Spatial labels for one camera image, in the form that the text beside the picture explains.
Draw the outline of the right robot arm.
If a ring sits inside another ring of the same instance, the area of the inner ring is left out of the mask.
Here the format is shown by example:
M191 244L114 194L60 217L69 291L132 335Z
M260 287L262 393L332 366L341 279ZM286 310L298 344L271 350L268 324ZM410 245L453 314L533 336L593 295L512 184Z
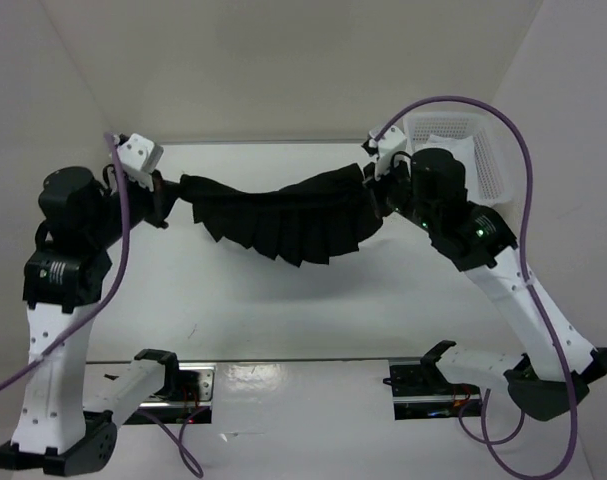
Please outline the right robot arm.
M590 384L607 374L607 348L586 340L521 265L517 238L501 215L468 199L464 165L447 150L428 148L397 153L383 174L376 168L364 169L376 213L397 213L424 230L432 247L487 296L525 350L515 357L443 340L420 360L424 387L433 393L452 384L488 388L538 421L568 412L570 391L582 401Z

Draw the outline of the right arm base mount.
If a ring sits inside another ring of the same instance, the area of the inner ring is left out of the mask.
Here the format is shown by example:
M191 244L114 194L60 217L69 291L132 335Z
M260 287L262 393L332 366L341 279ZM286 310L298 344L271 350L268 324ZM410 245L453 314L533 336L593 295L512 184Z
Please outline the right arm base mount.
M477 386L437 382L430 384L418 363L392 364L382 383L390 388L394 417L401 420L479 417L481 395Z

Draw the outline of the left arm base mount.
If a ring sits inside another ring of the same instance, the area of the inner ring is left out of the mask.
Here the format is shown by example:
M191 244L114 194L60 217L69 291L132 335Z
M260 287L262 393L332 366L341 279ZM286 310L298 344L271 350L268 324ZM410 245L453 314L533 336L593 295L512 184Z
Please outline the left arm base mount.
M214 363L181 362L181 379L168 396L152 395L140 404L126 425L152 424L146 412L165 425L210 424L216 366Z

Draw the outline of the black pleated skirt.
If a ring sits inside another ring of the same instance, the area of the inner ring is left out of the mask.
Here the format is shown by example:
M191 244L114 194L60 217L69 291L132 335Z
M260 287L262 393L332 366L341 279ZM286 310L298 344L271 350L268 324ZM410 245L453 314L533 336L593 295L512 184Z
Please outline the black pleated skirt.
M225 238L299 267L356 252L382 227L363 181L361 168L351 164L264 193L183 175L179 192L215 241Z

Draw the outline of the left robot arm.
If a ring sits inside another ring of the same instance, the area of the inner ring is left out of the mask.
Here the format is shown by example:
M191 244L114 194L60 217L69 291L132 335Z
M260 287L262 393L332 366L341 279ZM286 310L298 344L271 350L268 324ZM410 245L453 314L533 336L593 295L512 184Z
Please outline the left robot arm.
M63 168L44 180L38 197L44 220L24 267L31 378L17 427L0 445L0 469L59 477L98 472L112 457L118 429L141 403L181 390L177 356L144 349L123 374L83 400L93 322L116 293L103 289L112 267L108 250L119 243L127 258L130 231L143 221L166 227L175 199L159 172L149 188L121 176L115 191L85 167Z

